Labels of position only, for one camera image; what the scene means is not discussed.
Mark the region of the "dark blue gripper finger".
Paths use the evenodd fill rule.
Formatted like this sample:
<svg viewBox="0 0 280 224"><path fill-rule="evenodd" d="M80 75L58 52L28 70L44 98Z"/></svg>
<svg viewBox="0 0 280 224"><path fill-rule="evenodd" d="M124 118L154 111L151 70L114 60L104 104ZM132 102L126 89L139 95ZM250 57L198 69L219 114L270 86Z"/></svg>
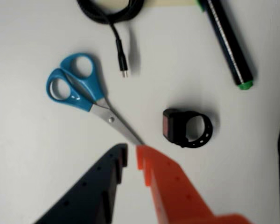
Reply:
<svg viewBox="0 0 280 224"><path fill-rule="evenodd" d="M116 188L127 166L128 146L109 149L42 217L38 224L110 224Z"/></svg>

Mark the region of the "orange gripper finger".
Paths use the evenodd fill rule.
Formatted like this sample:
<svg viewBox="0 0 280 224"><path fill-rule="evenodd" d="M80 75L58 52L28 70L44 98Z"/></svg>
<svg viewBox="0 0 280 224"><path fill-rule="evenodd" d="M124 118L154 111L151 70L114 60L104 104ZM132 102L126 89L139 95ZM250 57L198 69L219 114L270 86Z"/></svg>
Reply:
<svg viewBox="0 0 280 224"><path fill-rule="evenodd" d="M160 224L248 224L239 214L216 216L182 168L165 154L147 145L137 146L138 168L150 187Z"/></svg>

